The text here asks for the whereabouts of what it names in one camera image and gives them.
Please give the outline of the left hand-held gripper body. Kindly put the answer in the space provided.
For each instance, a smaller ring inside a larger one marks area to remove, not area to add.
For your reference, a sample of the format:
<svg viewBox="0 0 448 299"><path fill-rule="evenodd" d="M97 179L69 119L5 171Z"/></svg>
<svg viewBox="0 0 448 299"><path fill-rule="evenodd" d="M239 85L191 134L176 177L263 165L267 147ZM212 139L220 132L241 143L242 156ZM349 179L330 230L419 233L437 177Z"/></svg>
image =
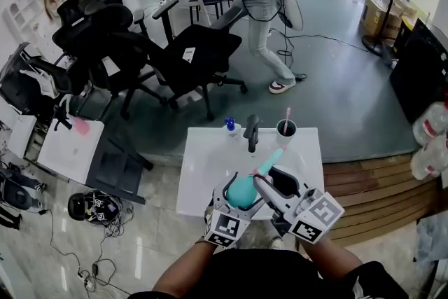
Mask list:
<svg viewBox="0 0 448 299"><path fill-rule="evenodd" d="M213 210L206 216L204 239L224 249L231 248L244 234L251 219L243 218L243 209L227 202L216 201L216 188L211 201Z"/></svg>

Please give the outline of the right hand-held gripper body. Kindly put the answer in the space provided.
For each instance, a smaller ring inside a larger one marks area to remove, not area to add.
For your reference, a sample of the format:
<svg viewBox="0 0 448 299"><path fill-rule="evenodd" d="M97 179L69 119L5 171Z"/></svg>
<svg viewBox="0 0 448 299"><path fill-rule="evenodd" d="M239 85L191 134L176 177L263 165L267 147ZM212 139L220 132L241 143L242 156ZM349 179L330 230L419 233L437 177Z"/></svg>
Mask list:
<svg viewBox="0 0 448 299"><path fill-rule="evenodd" d="M289 197L274 191L269 203L274 209L272 224L277 232L310 244L317 243L344 214L344 208L330 193L317 188Z"/></svg>

